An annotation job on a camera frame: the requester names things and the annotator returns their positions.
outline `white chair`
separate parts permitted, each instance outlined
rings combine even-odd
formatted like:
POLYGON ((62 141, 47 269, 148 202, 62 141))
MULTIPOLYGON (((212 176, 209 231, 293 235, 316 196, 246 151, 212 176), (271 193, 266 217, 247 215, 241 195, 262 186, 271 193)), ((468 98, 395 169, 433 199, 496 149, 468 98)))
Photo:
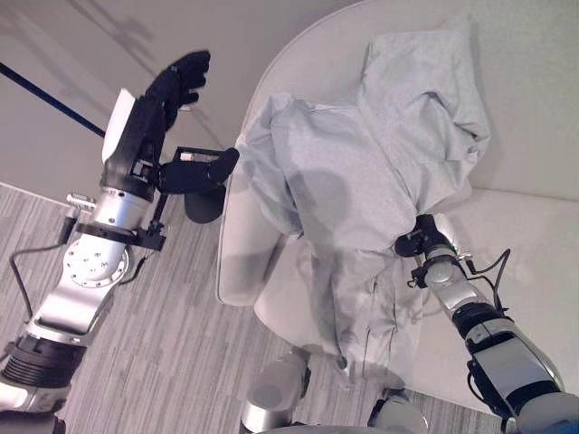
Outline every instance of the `white chair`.
MULTIPOLYGON (((456 14, 463 5, 461 0, 367 0, 326 17, 296 37, 271 63, 253 95, 243 127, 247 127, 256 117, 265 100, 274 92, 290 92, 298 98, 316 102, 351 102, 365 48, 374 36, 434 29, 456 14)), ((491 20, 491 16, 481 13, 480 19, 491 20)), ((475 44, 475 68, 477 52, 475 44)), ((496 68, 497 65, 480 67, 496 68)), ((492 95, 485 94, 482 89, 482 97, 489 99, 492 95)), ((508 116, 508 112, 490 113, 491 120, 501 116, 508 116)), ((505 132, 495 133, 500 136, 505 132)), ((546 276, 533 276, 529 287, 530 275, 533 274, 529 267, 536 264, 526 256, 526 253, 542 246, 555 252, 557 260, 572 269, 577 262, 577 246, 576 243, 574 246, 565 244, 565 240, 569 237, 579 239, 576 225, 573 224, 576 213, 577 207, 566 201, 487 190, 475 191, 467 203, 450 213, 450 217, 458 223, 462 238, 475 253, 481 255, 483 261, 494 259, 506 247, 517 244, 521 237, 525 240, 517 245, 515 254, 521 255, 521 251, 523 254, 518 256, 515 264, 510 264, 511 269, 502 284, 506 291, 505 299, 520 306, 517 314, 521 318, 525 315, 525 309, 529 309, 530 315, 536 312, 534 306, 541 299, 541 289, 537 286, 542 282, 551 282, 546 284, 552 286, 553 279, 568 297, 566 302, 564 299, 550 300, 552 307, 567 313, 573 309, 575 313, 578 311, 577 297, 573 295, 573 288, 577 288, 576 273, 549 276, 557 268, 547 262, 543 265, 546 276), (546 228, 549 226, 549 216, 541 211, 546 206, 557 210, 568 224, 546 228), (537 231, 547 234, 547 238, 537 235, 537 231), (509 292, 518 289, 526 291, 524 299, 509 292)), ((312 315, 312 300, 308 298, 299 273, 299 249, 299 242, 282 236, 263 218, 246 176, 240 167, 236 168, 223 212, 217 298, 228 305, 254 306, 263 324, 293 345, 338 355, 333 336, 330 335, 332 332, 320 326, 312 315)), ((426 310, 432 310, 432 307, 426 307, 426 310)), ((438 315, 425 318, 424 323, 416 361, 420 374, 408 386, 447 401, 488 411, 468 392, 464 382, 468 354, 450 322, 438 315)), ((545 351, 559 365, 562 375, 570 382, 568 390, 577 393, 579 351, 569 358, 565 350, 566 342, 579 342, 577 327, 569 328, 575 323, 551 324, 548 318, 536 319, 536 316, 534 321, 525 318, 523 323, 529 327, 526 331, 531 337, 534 333, 544 337, 536 343, 544 345, 545 351), (546 329, 549 336, 557 338, 545 338, 543 332, 546 329)))

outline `floor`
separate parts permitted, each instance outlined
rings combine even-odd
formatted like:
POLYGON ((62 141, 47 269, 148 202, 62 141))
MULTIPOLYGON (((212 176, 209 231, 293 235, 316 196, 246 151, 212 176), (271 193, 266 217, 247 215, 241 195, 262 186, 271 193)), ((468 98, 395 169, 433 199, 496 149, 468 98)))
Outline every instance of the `floor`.
MULTIPOLYGON (((54 243, 65 208, 0 185, 0 343, 24 330, 24 305, 8 267, 16 249, 54 243)), ((180 200, 168 202, 167 241, 138 278, 121 287, 61 412, 69 434, 237 433, 250 381, 289 347, 250 308, 214 297, 219 222, 189 222, 180 200)), ((21 257, 18 266, 38 307, 60 275, 63 249, 21 257)), ((135 251, 136 258, 145 252, 135 251)), ((378 392, 370 382, 340 384, 313 358, 312 378, 295 419, 365 426, 378 392)), ((499 433, 487 414, 410 392, 431 433, 499 433)))

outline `wire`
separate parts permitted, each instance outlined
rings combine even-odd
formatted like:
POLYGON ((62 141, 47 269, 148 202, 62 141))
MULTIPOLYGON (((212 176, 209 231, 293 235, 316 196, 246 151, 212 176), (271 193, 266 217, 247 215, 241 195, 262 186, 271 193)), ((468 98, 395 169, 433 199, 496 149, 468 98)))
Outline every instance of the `wire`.
POLYGON ((495 304, 495 308, 502 315, 504 315, 504 313, 507 312, 508 309, 504 308, 502 305, 502 302, 500 301, 500 297, 498 296, 498 286, 500 285, 500 280, 503 276, 503 271, 505 270, 505 266, 507 265, 507 261, 508 261, 508 257, 510 256, 510 252, 511 252, 510 249, 506 249, 498 257, 498 259, 495 260, 495 262, 492 265, 490 265, 489 267, 486 267, 485 269, 482 269, 482 270, 475 269, 474 263, 472 262, 472 260, 467 260, 467 266, 469 267, 469 271, 472 275, 475 275, 475 276, 479 275, 479 274, 484 274, 488 271, 491 271, 500 263, 500 268, 498 269, 497 278, 495 279, 494 284, 486 276, 478 276, 476 278, 468 278, 467 280, 476 280, 478 278, 483 278, 489 284, 490 288, 492 289, 493 302, 495 304))
POLYGON ((48 247, 40 247, 36 249, 24 249, 24 250, 17 250, 12 255, 10 255, 10 259, 8 262, 10 263, 10 268, 16 277, 16 283, 18 284, 18 288, 20 289, 20 293, 22 294, 22 298, 24 300, 24 304, 26 306, 26 313, 28 315, 28 319, 26 322, 33 319, 33 308, 30 304, 30 298, 28 297, 28 293, 26 292, 26 287, 24 286, 24 282, 22 281, 22 277, 20 276, 20 272, 18 271, 18 267, 16 267, 16 258, 21 255, 25 255, 28 253, 40 253, 43 251, 54 250, 61 247, 62 244, 54 244, 53 246, 48 247))
POLYGON ((105 137, 105 132, 90 122, 88 119, 84 118, 72 108, 67 107, 66 105, 62 104, 59 100, 57 100, 52 95, 46 93, 44 90, 40 89, 31 81, 25 79, 22 75, 17 73, 16 71, 8 68, 6 65, 0 62, 0 73, 4 75, 7 79, 12 80, 14 83, 19 84, 30 93, 32 93, 35 97, 38 97, 42 101, 50 104, 55 109, 59 110, 61 113, 64 113, 69 118, 77 121, 83 127, 89 129, 93 133, 95 133, 99 137, 105 137))
POLYGON ((469 373, 469 375, 467 376, 467 384, 469 385, 469 389, 475 396, 475 398, 480 402, 482 402, 483 404, 487 404, 487 402, 478 393, 475 392, 474 387, 472 387, 472 373, 469 373))
POLYGON ((143 268, 143 265, 145 264, 145 261, 147 259, 149 259, 151 256, 153 256, 155 253, 148 255, 148 256, 144 256, 143 258, 140 259, 140 261, 137 264, 137 267, 135 268, 135 272, 133 273, 133 276, 131 276, 131 278, 127 279, 127 280, 123 280, 122 282, 119 283, 119 286, 122 287, 123 285, 127 285, 128 283, 132 282, 133 280, 135 280, 138 277, 138 273, 140 272, 140 270, 143 268))
POLYGON ((507 433, 507 424, 508 424, 508 419, 503 419, 502 422, 500 422, 500 432, 502 434, 507 433))

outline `chair armrest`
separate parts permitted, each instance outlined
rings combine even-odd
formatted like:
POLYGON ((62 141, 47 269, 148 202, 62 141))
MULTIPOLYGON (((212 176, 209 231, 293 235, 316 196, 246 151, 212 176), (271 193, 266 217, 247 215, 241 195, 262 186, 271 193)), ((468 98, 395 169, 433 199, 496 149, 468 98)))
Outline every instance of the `chair armrest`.
POLYGON ((263 290, 273 251, 283 235, 265 220, 247 176, 238 165, 230 176, 217 252, 217 299, 253 306, 263 290))

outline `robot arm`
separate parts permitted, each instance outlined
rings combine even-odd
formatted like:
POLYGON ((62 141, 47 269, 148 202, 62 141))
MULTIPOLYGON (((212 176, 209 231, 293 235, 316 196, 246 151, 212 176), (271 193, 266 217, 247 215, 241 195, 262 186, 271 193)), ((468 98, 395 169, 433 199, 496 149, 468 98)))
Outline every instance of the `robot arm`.
POLYGON ((524 434, 576 432, 566 429, 579 426, 579 398, 565 393, 553 362, 469 283, 442 226, 431 215, 419 216, 395 249, 401 256, 425 257, 413 278, 439 299, 464 339, 483 400, 501 418, 515 418, 524 434))
POLYGON ((197 101, 193 90, 205 84, 208 66, 209 52, 193 52, 163 71, 144 96, 134 99, 121 91, 105 136, 100 198, 70 198, 92 211, 90 222, 77 225, 81 236, 64 254, 59 284, 11 345, 0 372, 0 433, 64 432, 53 414, 64 405, 71 378, 110 309, 113 289, 129 270, 126 247, 162 249, 159 219, 168 193, 224 188, 237 162, 234 149, 200 151, 212 161, 198 162, 182 161, 195 150, 179 148, 174 162, 159 164, 165 133, 178 108, 197 101), (144 230, 140 226, 156 189, 161 200, 144 230))

